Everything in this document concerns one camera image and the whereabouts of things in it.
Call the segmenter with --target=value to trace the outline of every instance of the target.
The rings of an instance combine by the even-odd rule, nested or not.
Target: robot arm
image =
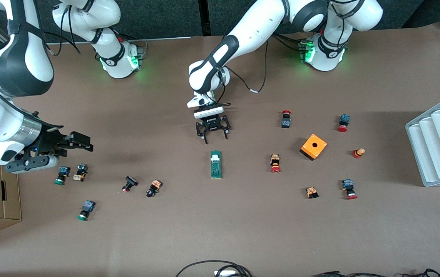
[[[104,70],[114,78],[124,78],[140,70],[142,48],[119,42],[109,26],[119,23],[121,11],[114,0],[63,0],[52,10],[59,28],[90,42],[100,55]]]
[[[330,1],[324,33],[308,39],[305,61],[320,71],[333,70],[343,58],[353,28],[372,29],[379,23],[382,12],[377,0]]]
[[[223,112],[221,105],[215,105],[213,91],[230,80],[224,68],[227,62],[258,49],[283,21],[306,32],[314,29],[323,21],[326,10],[326,0],[257,0],[204,61],[189,66],[189,84],[195,97],[187,105],[203,107],[195,112],[195,118]]]
[[[14,97],[41,95],[49,90],[54,70],[45,50],[35,1],[0,0],[0,9],[6,11],[10,38],[0,46],[0,165],[7,165],[9,172],[25,172],[55,166],[57,156],[67,154],[65,149],[92,151],[89,137],[62,135],[58,131],[62,126],[46,124],[12,103]]]

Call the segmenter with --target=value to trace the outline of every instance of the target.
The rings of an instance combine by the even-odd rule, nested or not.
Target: cable
[[[244,5],[239,9],[239,10],[237,10],[237,13],[234,15],[234,16],[232,16],[232,19],[231,19],[231,21],[228,23],[228,25],[227,25],[227,28],[225,28],[225,33],[223,33],[223,37],[221,38],[221,39],[224,39],[225,38],[225,36],[227,35],[227,31],[228,31],[228,29],[230,28],[230,25],[232,24],[232,22],[234,21],[234,19],[239,15],[239,13],[249,4],[251,2],[251,0],[247,0],[246,1],[246,3],[244,3]]]
[[[273,35],[272,38],[278,40],[281,44],[285,45],[286,47],[288,47],[289,49],[292,49],[293,51],[297,51],[299,52],[299,49],[295,49],[292,46],[286,44],[283,40],[279,39],[277,36]]]
[[[299,43],[301,41],[301,39],[293,39],[293,38],[290,38],[290,37],[285,37],[284,35],[280,35],[279,33],[273,33],[272,35],[274,35],[276,37],[279,37],[281,39],[288,40],[289,42],[297,42],[297,43]]]
[[[253,93],[259,93],[263,89],[264,84],[266,83],[266,72],[267,72],[266,68],[268,66],[268,41],[269,41],[269,39],[266,40],[266,52],[264,53],[264,80],[263,80],[263,84],[261,85],[261,88],[258,91],[251,89],[247,85],[246,81],[244,81],[244,79],[239,74],[237,74],[237,72],[235,72],[231,68],[225,66],[225,68],[227,68],[228,70],[230,70],[231,73],[236,75],[244,83],[244,85],[246,85],[246,88],[248,88],[248,90],[252,91]]]
[[[341,28],[341,35],[340,35],[340,38],[338,38],[338,44],[336,44],[336,48],[337,48],[337,49],[340,48],[340,41],[341,41],[341,38],[343,37],[343,33],[345,32],[345,20],[342,19],[342,21],[343,21],[343,27]]]
[[[1,98],[1,100],[3,100],[4,103],[8,104],[11,108],[16,110],[20,114],[23,114],[24,116],[29,117],[30,119],[32,119],[34,121],[37,121],[38,123],[40,123],[42,125],[49,126],[50,128],[55,128],[53,131],[64,127],[63,125],[53,125],[53,124],[47,123],[45,121],[42,121],[42,119],[35,117],[33,114],[25,112],[24,110],[21,110],[19,107],[17,107],[14,104],[12,104],[5,97],[3,97],[1,94],[0,94],[0,98]]]
[[[60,36],[56,33],[51,33],[51,32],[46,32],[44,31],[43,33],[45,33],[46,35],[54,35],[55,37],[61,37],[63,40],[67,41],[69,44],[72,45],[72,47],[74,47],[77,51],[79,50],[78,47],[76,46],[76,44],[72,43],[69,39],[65,38],[64,36]]]
[[[49,49],[49,52],[52,54],[52,56],[55,56],[55,57],[57,57],[59,54],[61,54],[61,49],[63,47],[63,39],[62,39],[62,37],[63,37],[63,23],[64,23],[64,16],[66,13],[67,13],[67,8],[64,9],[63,16],[61,17],[61,31],[59,33],[59,50],[57,51],[57,54],[54,54],[54,52],[52,52],[50,47],[47,46],[47,48]]]
[[[195,262],[195,263],[191,263],[187,266],[185,266],[183,269],[181,269],[181,271],[179,271],[179,273],[177,273],[176,277],[178,277],[179,275],[181,275],[181,273],[186,270],[187,268],[191,267],[191,266],[195,266],[195,265],[199,265],[199,264],[205,264],[205,263],[224,263],[224,264],[228,264],[226,266],[223,266],[222,268],[220,268],[218,270],[218,272],[216,272],[215,277],[219,277],[221,272],[227,268],[233,268],[235,270],[237,270],[239,273],[238,274],[234,274],[231,276],[239,276],[239,277],[252,277],[252,274],[250,273],[250,271],[248,269],[246,269],[245,267],[238,265],[236,263],[232,263],[229,261],[222,261],[222,260],[206,260],[206,261],[200,261],[200,262]]]
[[[71,8],[72,8],[72,6],[70,5],[70,6],[69,6],[69,16],[68,16],[68,17],[69,17],[69,32],[70,32],[70,34],[71,34],[72,44],[75,45],[74,47],[76,47],[76,43],[74,42],[74,36],[72,35]],[[81,55],[81,52],[79,52],[78,47],[76,47],[76,51],[78,52],[78,54]]]
[[[419,274],[416,274],[416,275],[410,275],[410,274],[399,274],[399,275],[401,275],[401,277],[431,277],[429,275],[429,273],[431,273],[431,272],[436,274],[437,277],[440,277],[440,274],[437,271],[435,271],[435,270],[433,270],[431,268],[427,268],[423,273],[419,273]]]

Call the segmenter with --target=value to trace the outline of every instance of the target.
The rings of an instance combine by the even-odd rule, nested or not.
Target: small plastic part
[[[319,194],[317,193],[317,190],[314,187],[306,188],[306,193],[309,199],[319,197]]]
[[[350,124],[350,116],[347,114],[342,114],[340,116],[340,126],[338,127],[338,131],[344,133],[348,130],[348,124]]]
[[[161,187],[162,187],[162,182],[155,179],[153,182],[151,182],[151,186],[148,189],[148,191],[146,192],[146,196],[147,197],[155,196],[155,194],[158,193],[158,191],[160,190]]]
[[[71,168],[69,167],[60,167],[59,168],[59,175],[56,178],[56,180],[54,181],[54,184],[62,186],[64,185],[65,179],[66,177],[69,176],[69,173],[71,171]]]
[[[315,158],[320,156],[324,147],[328,145],[318,136],[312,134],[311,137],[304,143],[304,145],[300,148],[300,153],[304,154],[309,160],[313,161]]]
[[[352,155],[355,159],[360,159],[362,158],[364,153],[365,153],[365,149],[357,149],[353,151]]]
[[[124,191],[124,193],[130,193],[130,188],[132,188],[133,186],[137,186],[138,182],[132,178],[127,176],[126,177],[126,185],[122,187],[122,191]]]
[[[83,182],[85,180],[86,174],[88,174],[88,165],[87,164],[79,164],[78,171],[75,175],[73,175],[72,179],[75,181]]]
[[[221,152],[211,151],[209,160],[211,161],[211,179],[221,179]]]
[[[271,172],[280,172],[280,155],[271,154],[271,161],[269,162],[269,165],[271,165]]]
[[[353,180],[352,179],[345,179],[341,181],[341,184],[343,186],[343,190],[346,191],[346,198],[348,200],[357,198],[357,195],[355,194],[355,191],[353,190]]]
[[[86,200],[81,207],[82,211],[79,213],[78,219],[81,221],[86,221],[86,219],[88,219],[88,216],[90,215],[90,212],[92,212],[93,208],[95,208],[95,205],[95,202]]]
[[[215,276],[218,274],[218,277],[229,277],[232,275],[235,275],[237,271],[235,270],[222,270],[220,271],[220,274],[218,274],[218,270],[215,270]]]
[[[290,125],[292,124],[292,120],[290,119],[290,114],[292,114],[292,112],[286,109],[282,113],[283,113],[283,119],[281,120],[281,127],[290,128]]]

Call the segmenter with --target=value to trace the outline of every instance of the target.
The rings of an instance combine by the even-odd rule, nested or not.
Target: orange box
[[[324,142],[318,136],[312,134],[306,143],[304,143],[304,145],[300,148],[300,153],[304,154],[311,161],[313,161],[321,154],[326,145],[328,145],[326,142]]]

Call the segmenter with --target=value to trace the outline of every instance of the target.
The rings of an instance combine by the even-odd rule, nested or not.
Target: dark gray wall panel
[[[440,0],[424,0],[404,25],[406,28],[422,27],[440,21]]]
[[[375,29],[390,29],[401,28],[408,18],[415,12],[417,7],[422,3],[422,0],[378,0],[384,9],[384,15],[380,23]],[[243,8],[242,11],[234,18],[231,30],[242,18],[243,14],[249,9],[255,0],[250,0],[249,5]],[[232,16],[241,9],[246,3],[245,0],[209,0],[209,19],[211,23],[211,32],[213,35],[223,35],[227,29],[229,21]],[[293,28],[290,23],[278,27],[279,33],[295,33],[299,30]]]
[[[115,29],[136,38],[188,37],[202,35],[197,0],[116,0],[121,8],[121,21]],[[59,33],[52,20],[52,7],[58,0],[37,1],[44,30]],[[0,11],[0,26],[7,20]],[[59,39],[47,36],[48,42]]]

